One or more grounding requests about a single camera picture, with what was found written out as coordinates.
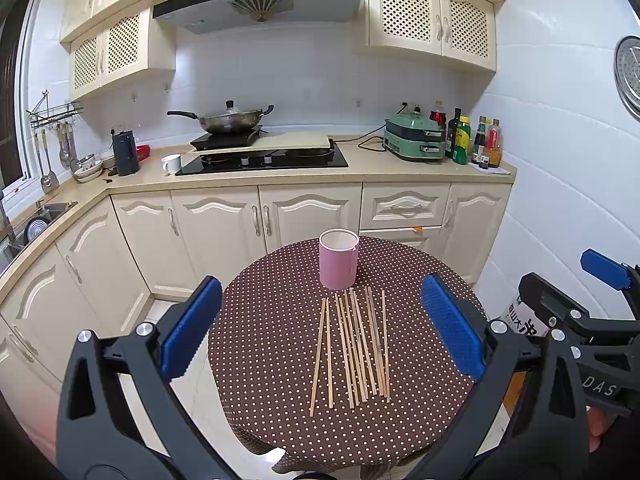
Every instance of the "lattice panel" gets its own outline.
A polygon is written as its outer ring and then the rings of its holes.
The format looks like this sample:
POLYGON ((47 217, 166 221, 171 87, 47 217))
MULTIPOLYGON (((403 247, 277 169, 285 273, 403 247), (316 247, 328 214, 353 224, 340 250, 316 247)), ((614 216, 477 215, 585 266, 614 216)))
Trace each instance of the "lattice panel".
POLYGON ((412 40, 431 40, 429 0, 382 0, 385 34, 412 40))
POLYGON ((107 72, 115 72, 138 60, 138 15, 123 18, 109 30, 107 72))
POLYGON ((78 47, 74 55, 74 88, 77 90, 95 81, 98 51, 97 38, 90 38, 78 47))
POLYGON ((453 48, 489 57, 486 14, 469 2, 450 1, 453 48))

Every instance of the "brown tablecloth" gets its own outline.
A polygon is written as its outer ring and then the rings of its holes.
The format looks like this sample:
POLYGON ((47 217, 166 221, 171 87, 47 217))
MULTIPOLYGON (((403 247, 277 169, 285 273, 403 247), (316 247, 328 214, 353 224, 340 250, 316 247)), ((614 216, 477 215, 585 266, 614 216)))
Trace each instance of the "brown tablecloth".
POLYGON ((458 372, 420 302, 422 279, 432 272, 482 312, 466 283, 436 258, 361 238, 354 288, 371 286, 378 307, 380 289, 385 290, 391 401, 369 397, 350 409, 333 315, 335 404, 329 410, 324 358, 313 418, 309 400, 320 306, 331 295, 318 277, 318 241, 281 248, 236 277, 209 333, 209 363, 226 418, 245 447, 256 454, 285 449, 273 467, 278 473, 360 465, 363 478, 374 478, 435 442, 473 381, 458 372))

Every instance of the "green bottle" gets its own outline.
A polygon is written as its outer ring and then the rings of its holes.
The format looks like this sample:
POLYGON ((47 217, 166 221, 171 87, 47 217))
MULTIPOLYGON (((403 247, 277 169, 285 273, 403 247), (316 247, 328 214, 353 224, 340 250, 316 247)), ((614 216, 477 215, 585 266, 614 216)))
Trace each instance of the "green bottle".
POLYGON ((468 117, 460 117, 456 131, 456 145, 453 148, 453 161, 456 164, 466 164, 467 151, 471 142, 471 125, 468 117))

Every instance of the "pan handle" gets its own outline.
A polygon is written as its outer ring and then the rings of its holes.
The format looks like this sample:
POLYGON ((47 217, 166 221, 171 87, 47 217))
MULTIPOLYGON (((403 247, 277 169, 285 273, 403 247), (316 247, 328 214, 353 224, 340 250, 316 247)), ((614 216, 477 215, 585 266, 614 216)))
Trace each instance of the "pan handle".
POLYGON ((177 112, 175 110, 171 111, 171 112, 167 112, 167 115, 182 115, 183 117, 188 117, 190 119, 196 119, 199 120, 200 118, 194 114, 193 112, 177 112))

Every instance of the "pink cup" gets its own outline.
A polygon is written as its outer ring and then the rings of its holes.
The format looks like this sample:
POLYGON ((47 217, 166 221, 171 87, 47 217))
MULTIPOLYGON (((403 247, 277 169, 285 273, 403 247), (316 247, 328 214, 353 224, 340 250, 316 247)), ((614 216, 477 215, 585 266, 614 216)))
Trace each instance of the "pink cup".
POLYGON ((344 290, 356 282, 360 237, 347 229, 320 235, 320 283, 329 290, 344 290))

